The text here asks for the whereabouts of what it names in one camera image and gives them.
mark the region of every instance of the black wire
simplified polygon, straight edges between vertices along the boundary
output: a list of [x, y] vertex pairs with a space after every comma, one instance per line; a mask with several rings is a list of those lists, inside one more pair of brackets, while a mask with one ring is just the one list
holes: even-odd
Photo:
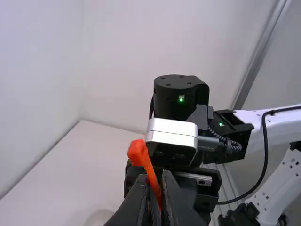
[[151, 101], [150, 101], [150, 115], [149, 115], [149, 119], [152, 118], [152, 113], [154, 112], [154, 95], [151, 97]]
[[231, 200], [228, 200], [228, 201], [217, 202], [217, 205], [225, 205], [225, 204], [236, 202], [240, 199], [243, 199], [243, 198], [247, 197], [249, 194], [251, 194], [253, 191], [255, 191], [258, 188], [258, 186], [262, 182], [262, 180], [265, 176], [265, 173], [267, 171], [268, 159], [269, 159], [267, 125], [265, 123], [265, 117], [269, 114], [270, 115], [275, 115], [276, 113], [279, 113], [279, 112], [292, 111], [292, 110], [296, 110], [296, 109], [301, 109], [301, 106], [287, 107], [287, 108], [282, 108], [282, 109], [271, 110], [271, 111], [265, 112], [262, 115], [261, 123], [262, 123], [263, 140], [264, 140], [264, 163], [263, 163], [263, 169], [262, 169], [261, 175], [260, 175], [257, 183], [249, 191], [247, 191], [246, 193], [244, 193], [241, 196], [236, 197], [234, 199], [231, 199]]

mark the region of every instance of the orange plastic piece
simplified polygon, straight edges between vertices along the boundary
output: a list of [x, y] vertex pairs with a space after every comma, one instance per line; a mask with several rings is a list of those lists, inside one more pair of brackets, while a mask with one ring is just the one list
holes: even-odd
[[127, 152], [133, 166], [143, 166], [161, 210], [161, 189], [144, 140], [133, 140]]

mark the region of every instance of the white table surface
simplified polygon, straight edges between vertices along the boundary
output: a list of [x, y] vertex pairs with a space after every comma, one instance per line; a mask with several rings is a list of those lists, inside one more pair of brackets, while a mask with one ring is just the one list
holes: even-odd
[[[1, 201], [0, 226], [100, 226], [123, 201], [127, 148], [141, 134], [79, 122]], [[207, 166], [216, 169], [216, 165]], [[235, 189], [224, 167], [221, 200]], [[217, 207], [210, 225], [232, 206]]]

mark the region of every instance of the black cable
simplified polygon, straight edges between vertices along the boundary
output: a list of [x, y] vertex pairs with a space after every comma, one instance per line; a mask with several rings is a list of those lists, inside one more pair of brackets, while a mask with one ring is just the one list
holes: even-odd
[[150, 101], [150, 115], [149, 115], [149, 119], [152, 118], [152, 113], [154, 112], [154, 96], [151, 97], [151, 101]]
[[228, 154], [232, 154], [232, 152], [240, 152], [242, 150], [242, 146], [239, 142], [236, 142], [234, 140], [231, 140], [229, 138], [225, 138], [219, 134], [217, 134], [216, 132], [214, 132], [214, 130], [208, 126], [208, 131], [216, 138], [218, 138], [220, 141], [222, 141], [224, 143], [224, 148], [226, 148], [226, 150], [230, 153]]
[[234, 199], [231, 199], [231, 200], [228, 200], [228, 201], [217, 202], [217, 205], [225, 205], [225, 204], [236, 202], [240, 199], [243, 199], [243, 198], [247, 197], [249, 194], [251, 194], [253, 191], [255, 191], [258, 188], [258, 186], [262, 182], [262, 180], [265, 176], [265, 173], [267, 171], [268, 160], [269, 160], [268, 135], [267, 135], [267, 125], [265, 123], [265, 117], [269, 114], [270, 115], [275, 115], [276, 113], [279, 113], [279, 112], [286, 112], [286, 111], [292, 111], [292, 110], [297, 110], [297, 109], [301, 109], [301, 106], [287, 107], [287, 108], [282, 108], [282, 109], [271, 110], [271, 111], [265, 112], [262, 115], [261, 123], [262, 123], [263, 141], [264, 141], [264, 163], [263, 163], [263, 169], [262, 169], [261, 175], [260, 175], [257, 183], [249, 191], [247, 191], [246, 193], [244, 193], [244, 194], [242, 194], [239, 197], [236, 197]]

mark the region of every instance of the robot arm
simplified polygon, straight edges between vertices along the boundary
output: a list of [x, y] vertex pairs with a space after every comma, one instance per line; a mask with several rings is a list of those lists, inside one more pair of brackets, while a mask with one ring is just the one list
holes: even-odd
[[[273, 109], [236, 111], [234, 115], [238, 119], [254, 126], [248, 142], [246, 154], [260, 151], [264, 147], [261, 118], [265, 112], [295, 106], [301, 107], [301, 104]], [[267, 115], [266, 124], [269, 146], [299, 141], [301, 138], [301, 109], [277, 113], [274, 116]]]
[[[300, 106], [292, 105], [273, 110]], [[236, 111], [237, 118], [254, 126], [246, 154], [263, 149], [261, 118], [270, 110], [272, 109]], [[230, 225], [236, 226], [275, 226], [287, 206], [301, 193], [301, 109], [267, 115], [265, 121], [269, 146], [292, 142], [291, 147], [286, 151], [278, 168], [253, 196], [235, 211], [229, 211], [228, 217], [219, 217], [221, 225], [230, 219]]]
[[253, 203], [257, 208], [256, 220], [261, 226], [275, 226], [287, 206], [301, 193], [301, 145], [291, 149], [262, 187], [245, 201], [246, 205]]

